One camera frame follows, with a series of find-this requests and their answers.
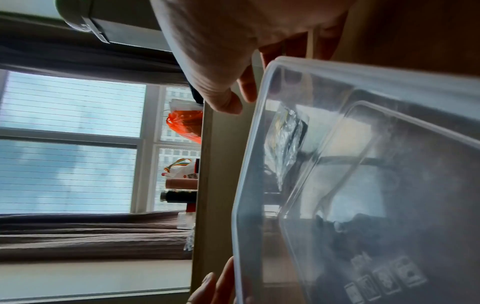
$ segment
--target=hand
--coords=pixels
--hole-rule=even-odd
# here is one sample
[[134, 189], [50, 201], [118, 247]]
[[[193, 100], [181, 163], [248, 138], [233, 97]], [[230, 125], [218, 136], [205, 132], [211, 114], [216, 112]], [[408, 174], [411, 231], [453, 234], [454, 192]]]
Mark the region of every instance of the hand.
[[235, 286], [234, 258], [231, 257], [217, 280], [213, 272], [206, 275], [201, 286], [191, 294], [187, 304], [228, 304]]
[[151, 0], [156, 18], [188, 81], [215, 110], [239, 114], [230, 86], [238, 80], [248, 102], [257, 99], [251, 65], [260, 48], [263, 65], [283, 53], [303, 57], [305, 33], [319, 28], [320, 57], [335, 49], [354, 0]]

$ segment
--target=window frame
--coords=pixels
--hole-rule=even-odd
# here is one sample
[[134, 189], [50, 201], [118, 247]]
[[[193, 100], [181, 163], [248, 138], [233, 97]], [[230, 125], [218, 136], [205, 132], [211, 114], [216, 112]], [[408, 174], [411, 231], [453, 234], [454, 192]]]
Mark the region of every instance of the window frame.
[[[0, 70], [0, 107], [8, 76], [8, 71]], [[160, 140], [166, 94], [167, 86], [146, 85], [139, 137], [0, 128], [0, 139], [136, 149], [130, 213], [151, 212], [155, 207], [160, 149], [185, 149], [198, 152], [201, 149], [199, 144], [193, 142]]]

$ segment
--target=clear plastic container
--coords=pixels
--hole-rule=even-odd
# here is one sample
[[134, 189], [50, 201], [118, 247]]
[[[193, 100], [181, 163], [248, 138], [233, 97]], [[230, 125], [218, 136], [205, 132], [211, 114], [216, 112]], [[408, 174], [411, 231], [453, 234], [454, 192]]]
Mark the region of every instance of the clear plastic container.
[[232, 214], [239, 304], [480, 303], [480, 81], [280, 58]]

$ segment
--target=orange plastic bag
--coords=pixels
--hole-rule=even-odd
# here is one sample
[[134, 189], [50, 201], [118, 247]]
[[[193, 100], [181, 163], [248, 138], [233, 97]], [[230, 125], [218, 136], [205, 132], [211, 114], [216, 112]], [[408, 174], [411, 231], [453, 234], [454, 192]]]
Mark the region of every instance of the orange plastic bag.
[[172, 131], [201, 144], [203, 118], [203, 111], [173, 111], [166, 118], [166, 124]]

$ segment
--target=curtain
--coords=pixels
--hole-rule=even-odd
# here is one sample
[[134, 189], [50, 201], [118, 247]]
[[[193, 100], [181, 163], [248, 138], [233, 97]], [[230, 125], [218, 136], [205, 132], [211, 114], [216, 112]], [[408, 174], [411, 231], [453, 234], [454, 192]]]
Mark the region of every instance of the curtain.
[[0, 260], [190, 259], [178, 212], [0, 215]]
[[106, 45], [0, 38], [0, 69], [70, 78], [155, 85], [188, 85], [169, 52], [142, 55]]

